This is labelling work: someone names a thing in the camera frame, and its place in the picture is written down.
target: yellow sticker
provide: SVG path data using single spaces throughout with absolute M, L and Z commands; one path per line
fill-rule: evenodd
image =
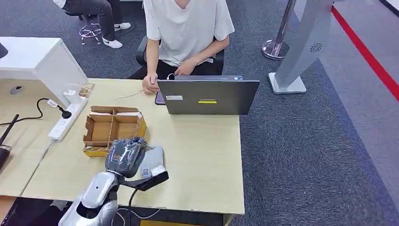
M 210 100 L 207 100 L 207 101 L 198 101 L 198 104 L 217 104 L 217 101 L 210 101 Z

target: gray laptop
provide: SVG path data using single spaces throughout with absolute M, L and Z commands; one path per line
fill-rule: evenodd
M 170 114 L 248 114 L 259 81 L 242 76 L 176 76 L 158 85 Z

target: white power strip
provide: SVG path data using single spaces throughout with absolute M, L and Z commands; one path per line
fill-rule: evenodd
M 61 142 L 63 140 L 66 133 L 72 127 L 73 123 L 76 121 L 76 119 L 78 118 L 78 116 L 80 115 L 83 108 L 86 106 L 86 104 L 88 102 L 88 98 L 85 98 L 85 97 L 80 97 L 80 98 L 82 98 L 81 103 L 70 104 L 69 107 L 66 109 L 67 111 L 72 113 L 72 116 L 69 119 L 64 119 L 61 117 L 58 120 L 57 124 L 50 131 L 48 136 L 51 139 L 56 140 L 57 142 Z

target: person's leg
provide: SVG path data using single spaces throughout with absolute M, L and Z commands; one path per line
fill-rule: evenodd
M 194 68 L 191 75 L 217 75 L 213 63 L 204 62 Z
M 161 60 L 158 61 L 158 67 L 157 67 L 158 79 L 165 80 L 168 77 L 168 75 L 174 74 L 176 70 L 177 67 L 170 66 Z
M 120 0 L 107 0 L 112 8 L 112 15 L 115 24 L 122 23 L 122 11 L 120 8 Z
M 173 74 L 177 70 L 177 67 L 172 67 L 167 63 L 159 60 L 157 66 L 158 79 L 165 80 L 169 74 Z M 147 76 L 147 66 L 143 66 L 138 69 L 134 74 L 128 77 L 128 79 L 143 80 Z
M 103 38 L 115 40 L 112 8 L 107 0 L 67 0 L 63 9 L 70 13 L 97 15 Z

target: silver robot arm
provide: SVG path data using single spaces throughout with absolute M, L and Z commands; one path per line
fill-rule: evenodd
M 59 226 L 109 226 L 118 211 L 117 191 L 120 185 L 146 191 L 169 179 L 165 168 L 149 178 L 132 178 L 145 156 L 148 145 L 142 138 L 114 141 L 105 161 L 106 171 L 98 173 L 59 221 Z

